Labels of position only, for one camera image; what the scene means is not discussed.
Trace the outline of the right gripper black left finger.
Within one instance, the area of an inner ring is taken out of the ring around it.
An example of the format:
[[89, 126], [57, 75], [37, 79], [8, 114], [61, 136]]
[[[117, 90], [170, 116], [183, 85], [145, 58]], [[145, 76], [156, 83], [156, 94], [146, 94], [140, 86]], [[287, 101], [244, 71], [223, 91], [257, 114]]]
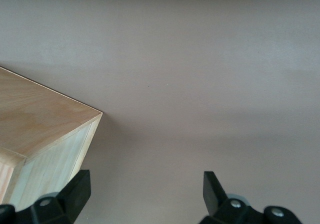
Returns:
[[89, 170], [80, 170], [54, 197], [38, 199], [16, 211], [10, 204], [0, 206], [2, 224], [73, 224], [91, 196]]

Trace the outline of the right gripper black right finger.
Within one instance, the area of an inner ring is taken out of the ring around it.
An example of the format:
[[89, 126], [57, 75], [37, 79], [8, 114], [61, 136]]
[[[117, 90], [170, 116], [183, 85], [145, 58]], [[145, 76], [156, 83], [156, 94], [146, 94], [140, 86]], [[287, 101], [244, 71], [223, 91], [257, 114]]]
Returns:
[[212, 171], [203, 174], [203, 199], [208, 211], [201, 224], [300, 224], [290, 210], [268, 206], [262, 213], [240, 198], [229, 197]]

